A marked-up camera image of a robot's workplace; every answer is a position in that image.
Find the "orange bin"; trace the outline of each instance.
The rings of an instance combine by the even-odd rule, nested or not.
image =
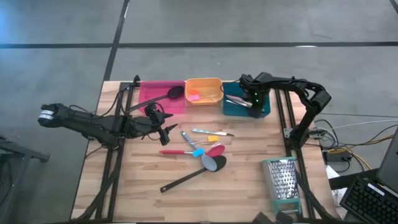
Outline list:
[[[185,98],[191,105],[215,105],[223,99],[219,78],[190,78],[185,84]]]

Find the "wooden table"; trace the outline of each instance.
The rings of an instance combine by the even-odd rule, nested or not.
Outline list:
[[[98,114],[111,106],[119,84],[104,82]],[[139,88],[135,88],[133,105],[137,104],[138,97]],[[285,149],[274,91],[270,92],[270,98],[271,113],[264,119],[225,116],[220,105],[186,103],[185,114],[175,114],[164,124],[178,123],[166,146],[149,138],[126,140],[114,222],[250,222],[259,212],[274,218],[259,162],[285,157]],[[295,93],[291,98],[299,123],[305,108]],[[132,114],[138,116],[141,112],[136,110]],[[205,172],[162,194],[159,190],[162,186],[202,168],[201,161],[189,155],[159,154],[163,149],[192,150],[181,136],[181,130],[195,141],[206,139],[206,134],[193,133],[191,128],[233,133],[235,137],[221,137],[226,146],[227,164],[219,172]],[[88,152],[98,146],[98,142],[91,142]],[[312,192],[329,213],[337,216],[319,147],[306,145],[302,151]],[[102,149],[85,161],[72,218],[78,217],[98,193],[105,157],[106,150]],[[303,193],[300,196],[306,217]],[[107,200],[109,198],[105,199],[104,215],[108,211]]]

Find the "black keyboard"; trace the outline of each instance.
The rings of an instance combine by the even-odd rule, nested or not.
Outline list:
[[[398,223],[398,199],[370,181],[357,177],[340,205],[366,223]]]

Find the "blue bin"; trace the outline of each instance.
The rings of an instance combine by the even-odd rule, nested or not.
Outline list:
[[[243,96],[243,90],[239,87],[239,83],[223,83],[224,98],[223,98],[223,113],[226,116],[249,116],[248,109],[241,105],[235,105],[228,103],[225,95]],[[269,96],[266,96],[266,103],[264,104],[264,113],[261,113],[260,117],[263,118],[271,112],[271,106],[269,103]]]

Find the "gray floor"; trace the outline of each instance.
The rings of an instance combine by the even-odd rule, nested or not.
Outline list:
[[[122,4],[123,0],[2,0],[0,44],[111,43]],[[398,41],[398,15],[388,0],[134,0],[121,37],[121,42],[245,41]],[[234,80],[242,73],[262,71],[281,77],[295,75],[325,86],[333,99],[319,118],[341,126],[398,119],[397,50],[119,49],[111,80],[132,80],[134,75],[143,80]],[[73,131],[42,128],[37,116],[43,103],[77,104],[94,110],[109,51],[0,49],[0,133],[51,154],[48,164],[32,163],[14,223],[69,218],[87,141]],[[336,132],[341,142],[360,143],[397,123],[352,126]],[[387,147],[388,141],[354,151],[378,167]],[[346,164],[332,166],[341,170]],[[354,161],[344,174],[359,171]]]

